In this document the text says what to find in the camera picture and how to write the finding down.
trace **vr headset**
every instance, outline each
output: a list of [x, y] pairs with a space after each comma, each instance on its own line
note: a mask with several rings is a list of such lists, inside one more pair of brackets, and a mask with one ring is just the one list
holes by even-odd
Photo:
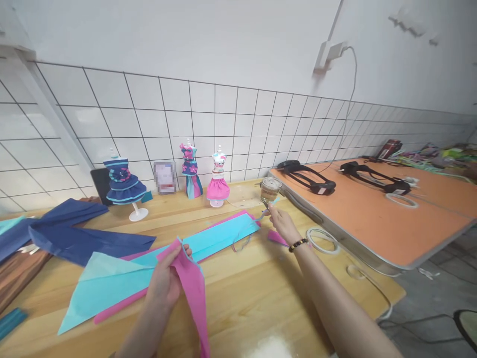
[[[336, 188], [336, 183], [334, 181], [326, 179], [320, 173], [300, 164], [300, 162], [297, 160], [281, 162], [277, 166], [277, 170], [283, 171], [283, 174], [288, 175], [289, 177], [306, 186], [313, 193], [318, 195], [331, 195], [334, 193], [334, 189]], [[311, 172], [319, 178], [323, 179], [324, 183], [317, 183], [298, 172]]]
[[[340, 172], [342, 172], [345, 175], [352, 176], [356, 179], [359, 179], [361, 181], [364, 181], [365, 183], [368, 183], [373, 186], [377, 186], [378, 188], [384, 190], [386, 193], [394, 193], [398, 195], [406, 195], [411, 191], [411, 187], [408, 183], [405, 181], [399, 179], [399, 178], [390, 178], [384, 174], [381, 174], [377, 171], [372, 170], [370, 167], [367, 165], [360, 165], [358, 162], [349, 162], [345, 163], [340, 166]], [[372, 180], [368, 180], [358, 174], [358, 172], [366, 172], [368, 173], [372, 178], [376, 180], [389, 180], [392, 181], [392, 184], [385, 185], [384, 183], [378, 183]]]

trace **white tile wall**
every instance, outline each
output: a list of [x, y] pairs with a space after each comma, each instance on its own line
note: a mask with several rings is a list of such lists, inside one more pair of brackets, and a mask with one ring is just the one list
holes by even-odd
[[[417, 150], [464, 141], [476, 118], [157, 76], [37, 64], [96, 168], [110, 148], [154, 188], [154, 161], [176, 161], [181, 143], [197, 150], [203, 185], [210, 155], [229, 155], [227, 181], [266, 176], [287, 159], [316, 163], [377, 153], [389, 138]], [[0, 215], [96, 195], [21, 81], [0, 66]]]

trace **red bottle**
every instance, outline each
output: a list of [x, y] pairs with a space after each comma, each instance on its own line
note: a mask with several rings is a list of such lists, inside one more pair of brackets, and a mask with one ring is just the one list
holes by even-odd
[[402, 143], [397, 139], [389, 139], [378, 153], [378, 158], [387, 159], [401, 149]]

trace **floor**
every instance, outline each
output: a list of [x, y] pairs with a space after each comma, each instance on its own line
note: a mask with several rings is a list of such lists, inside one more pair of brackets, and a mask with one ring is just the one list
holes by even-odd
[[[452, 317], [459, 309], [477, 311], [477, 226], [434, 255], [421, 268], [440, 274], [430, 280], [413, 270], [397, 277], [396, 282], [406, 290], [407, 296], [395, 306], [389, 321], [405, 323], [439, 314]], [[382, 322], [381, 325], [393, 324]], [[406, 324], [384, 331], [406, 358], [477, 357], [465, 341], [428, 344], [416, 337], [428, 341], [461, 337], [452, 318]]]

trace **bracelet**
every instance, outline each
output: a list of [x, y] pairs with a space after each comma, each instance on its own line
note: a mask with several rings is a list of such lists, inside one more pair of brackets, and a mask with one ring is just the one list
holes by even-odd
[[290, 247], [288, 248], [288, 251], [293, 252], [293, 250], [296, 249], [298, 246], [307, 242], [308, 242], [308, 239], [301, 239], [297, 241], [296, 243], [294, 243], [293, 245], [290, 245]]

